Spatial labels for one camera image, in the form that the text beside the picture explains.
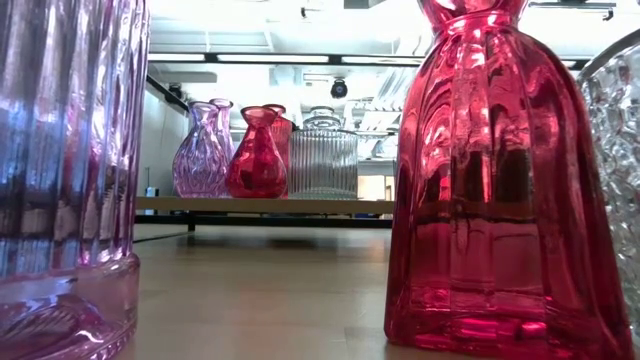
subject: purple glass vase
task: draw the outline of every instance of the purple glass vase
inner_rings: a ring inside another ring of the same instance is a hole
[[[191,131],[173,159],[173,183],[181,197],[218,198],[227,194],[225,178],[231,158],[219,141],[220,110],[216,105],[189,103]]]
[[[385,332],[501,359],[633,359],[593,157],[566,67],[525,0],[422,0],[434,47],[399,133]]]
[[[0,2],[0,359],[110,359],[135,330],[148,22],[145,0]]]
[[[233,140],[231,139],[231,132],[229,130],[229,115],[231,112],[231,108],[233,107],[233,102],[227,99],[215,98],[211,99],[209,103],[218,107],[216,136],[218,138],[220,146],[222,147],[226,155],[226,164],[228,166],[229,161],[231,161],[231,158],[233,158],[233,153],[235,152],[235,149],[233,148]]]

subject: display shelf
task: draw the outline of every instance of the display shelf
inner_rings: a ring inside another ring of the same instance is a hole
[[[138,197],[136,209],[226,213],[391,214],[393,201]]]

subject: glass vase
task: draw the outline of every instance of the glass vase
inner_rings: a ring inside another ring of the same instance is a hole
[[[220,108],[194,101],[189,103],[189,113],[192,128],[173,158],[176,192],[185,198],[226,197],[225,179],[231,158],[227,156],[225,131],[221,130]]]
[[[217,123],[217,137],[220,146],[224,150],[226,156],[226,164],[228,166],[231,158],[233,157],[233,153],[235,149],[233,148],[233,140],[231,139],[231,131],[229,127],[229,116],[231,114],[231,108],[233,107],[233,102],[222,99],[215,98],[209,101],[210,104],[218,107],[218,123]]]
[[[271,136],[276,143],[276,149],[282,159],[285,169],[289,169],[289,139],[291,138],[291,132],[293,131],[293,123],[287,120],[283,114],[287,112],[287,109],[278,104],[264,105],[268,108],[275,110],[278,113],[278,118],[271,125]],[[288,190],[285,189],[282,194],[282,198],[288,197]]]
[[[291,135],[289,197],[358,198],[358,135],[338,130],[337,119],[317,115]]]
[[[640,30],[596,56],[578,83],[591,117],[633,340],[640,345]]]
[[[524,0],[424,0],[404,108],[385,332],[503,359],[633,359],[580,93]]]
[[[145,0],[0,2],[0,359],[111,359],[135,331],[148,24]]]
[[[236,198],[278,198],[287,187],[287,171],[271,135],[278,113],[264,106],[249,106],[241,113],[249,127],[229,165],[229,193]]]

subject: ceiling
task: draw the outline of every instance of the ceiling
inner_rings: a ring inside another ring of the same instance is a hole
[[[150,1],[152,53],[407,56],[424,55],[432,40],[415,0]],[[634,0],[619,0],[610,21],[602,21],[605,14],[603,9],[529,7],[519,28],[561,57],[590,58],[638,27],[640,6]],[[326,105],[347,122],[362,124],[366,117],[367,131],[387,131],[397,126],[397,110],[415,69],[152,63],[149,73],[161,83],[182,83],[193,99],[233,100],[232,129],[246,126],[239,114],[243,106],[280,103],[299,125],[311,107]],[[344,99],[329,95],[335,78],[347,83]]]

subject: fluorescent light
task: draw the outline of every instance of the fluorescent light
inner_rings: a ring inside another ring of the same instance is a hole
[[[327,74],[304,74],[302,75],[302,81],[324,81],[329,82],[333,79],[333,75]]]
[[[343,64],[420,65],[422,57],[408,56],[343,56]]]
[[[269,55],[269,54],[219,54],[219,62],[246,63],[328,63],[329,57],[323,55]]]
[[[181,62],[181,61],[204,61],[204,54],[149,54],[149,61],[167,61],[167,62]]]

